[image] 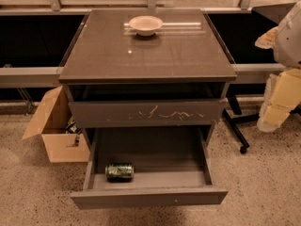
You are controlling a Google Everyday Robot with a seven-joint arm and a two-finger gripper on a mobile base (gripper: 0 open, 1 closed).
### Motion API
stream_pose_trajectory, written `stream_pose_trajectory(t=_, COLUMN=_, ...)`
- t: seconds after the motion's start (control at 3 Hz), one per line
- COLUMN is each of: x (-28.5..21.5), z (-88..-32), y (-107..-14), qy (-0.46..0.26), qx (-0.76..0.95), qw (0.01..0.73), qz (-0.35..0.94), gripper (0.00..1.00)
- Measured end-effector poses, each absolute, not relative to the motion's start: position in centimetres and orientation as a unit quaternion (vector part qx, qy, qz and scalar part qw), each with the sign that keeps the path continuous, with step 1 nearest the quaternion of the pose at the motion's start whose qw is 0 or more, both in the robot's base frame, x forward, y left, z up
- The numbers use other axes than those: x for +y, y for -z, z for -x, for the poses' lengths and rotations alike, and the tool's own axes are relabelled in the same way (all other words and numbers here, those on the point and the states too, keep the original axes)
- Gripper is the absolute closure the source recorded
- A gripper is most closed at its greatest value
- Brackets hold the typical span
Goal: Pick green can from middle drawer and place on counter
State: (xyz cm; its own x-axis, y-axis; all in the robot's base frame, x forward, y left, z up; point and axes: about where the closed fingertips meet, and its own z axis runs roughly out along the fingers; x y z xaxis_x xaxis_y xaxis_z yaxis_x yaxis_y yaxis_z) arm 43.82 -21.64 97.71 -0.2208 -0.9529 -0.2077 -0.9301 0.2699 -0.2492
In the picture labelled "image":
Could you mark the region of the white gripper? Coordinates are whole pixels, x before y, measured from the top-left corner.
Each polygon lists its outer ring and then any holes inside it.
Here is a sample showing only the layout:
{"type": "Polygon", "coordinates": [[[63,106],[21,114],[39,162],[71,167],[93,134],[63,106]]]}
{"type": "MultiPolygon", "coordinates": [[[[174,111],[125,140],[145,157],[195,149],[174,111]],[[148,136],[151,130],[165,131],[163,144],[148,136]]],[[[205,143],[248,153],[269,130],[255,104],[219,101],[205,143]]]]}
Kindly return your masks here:
{"type": "Polygon", "coordinates": [[[275,61],[290,69],[267,79],[264,101],[257,126],[260,131],[274,132],[301,103],[301,1],[298,1],[278,26],[255,41],[261,49],[273,49],[275,61]]]}

